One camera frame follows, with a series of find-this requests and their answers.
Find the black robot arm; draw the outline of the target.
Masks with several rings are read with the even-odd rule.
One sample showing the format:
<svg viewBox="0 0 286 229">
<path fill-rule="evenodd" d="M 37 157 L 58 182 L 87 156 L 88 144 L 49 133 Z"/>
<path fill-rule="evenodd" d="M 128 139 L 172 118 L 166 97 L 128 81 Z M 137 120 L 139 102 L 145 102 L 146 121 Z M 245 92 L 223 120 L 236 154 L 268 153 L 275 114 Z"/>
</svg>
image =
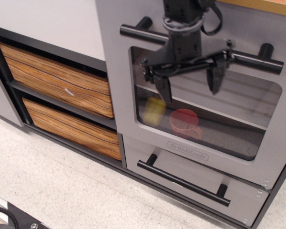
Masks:
<svg viewBox="0 0 286 229">
<path fill-rule="evenodd" d="M 233 41 L 211 39 L 202 43 L 201 34 L 217 34 L 223 16 L 213 0 L 165 0 L 163 26 L 169 40 L 165 45 L 142 58 L 146 81 L 155 84 L 166 103 L 172 102 L 169 77 L 183 72 L 206 69 L 212 94 L 219 92 L 226 69 L 233 62 Z"/>
</svg>

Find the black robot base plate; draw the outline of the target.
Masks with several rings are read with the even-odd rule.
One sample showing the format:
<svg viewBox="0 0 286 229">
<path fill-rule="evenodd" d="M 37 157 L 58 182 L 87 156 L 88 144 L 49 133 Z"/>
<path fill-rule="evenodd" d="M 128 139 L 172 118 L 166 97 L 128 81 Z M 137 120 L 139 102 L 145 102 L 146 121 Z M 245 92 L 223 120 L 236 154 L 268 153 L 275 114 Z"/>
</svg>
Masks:
<svg viewBox="0 0 286 229">
<path fill-rule="evenodd" d="M 15 216 L 20 229 L 49 229 L 47 225 L 24 212 L 17 206 L 7 202 L 8 210 Z"/>
</svg>

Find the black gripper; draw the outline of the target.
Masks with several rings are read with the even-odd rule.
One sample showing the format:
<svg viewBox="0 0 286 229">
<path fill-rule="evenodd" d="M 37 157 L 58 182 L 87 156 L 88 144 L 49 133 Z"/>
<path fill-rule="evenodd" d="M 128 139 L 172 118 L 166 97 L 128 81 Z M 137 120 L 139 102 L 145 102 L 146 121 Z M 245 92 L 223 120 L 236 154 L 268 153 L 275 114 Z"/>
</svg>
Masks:
<svg viewBox="0 0 286 229">
<path fill-rule="evenodd" d="M 154 83 L 161 99 L 172 102 L 169 77 L 182 72 L 207 70 L 207 83 L 213 95 L 219 92 L 225 70 L 233 61 L 234 40 L 201 39 L 200 32 L 188 35 L 170 34 L 168 42 L 142 58 L 144 78 Z"/>
</svg>

